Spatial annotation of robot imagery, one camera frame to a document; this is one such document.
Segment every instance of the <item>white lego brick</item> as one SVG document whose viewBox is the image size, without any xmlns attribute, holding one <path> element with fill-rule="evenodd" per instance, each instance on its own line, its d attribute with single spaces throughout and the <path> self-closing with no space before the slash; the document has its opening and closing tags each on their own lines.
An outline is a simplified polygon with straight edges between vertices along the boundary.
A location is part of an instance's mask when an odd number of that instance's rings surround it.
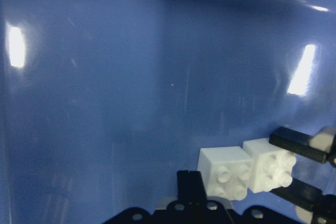
<svg viewBox="0 0 336 224">
<path fill-rule="evenodd" d="M 268 138 L 245 141 L 243 149 L 253 159 L 248 182 L 252 192 L 271 191 L 292 183 L 291 172 L 296 163 L 294 153 L 270 144 Z"/>
<path fill-rule="evenodd" d="M 247 195 L 252 159 L 239 146 L 201 148 L 197 170 L 208 196 L 242 200 Z"/>
</svg>

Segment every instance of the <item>blue plastic wall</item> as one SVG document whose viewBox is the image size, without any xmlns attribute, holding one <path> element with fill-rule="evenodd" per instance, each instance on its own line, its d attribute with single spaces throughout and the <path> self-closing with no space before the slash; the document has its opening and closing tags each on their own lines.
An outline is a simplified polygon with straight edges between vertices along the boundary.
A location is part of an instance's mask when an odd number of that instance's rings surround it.
<svg viewBox="0 0 336 224">
<path fill-rule="evenodd" d="M 336 126 L 335 12 L 335 0 L 1 0 L 0 223 L 153 211 L 201 147 Z M 329 164 L 298 157 L 293 173 L 336 193 Z M 234 204 L 296 218 L 270 193 Z"/>
</svg>

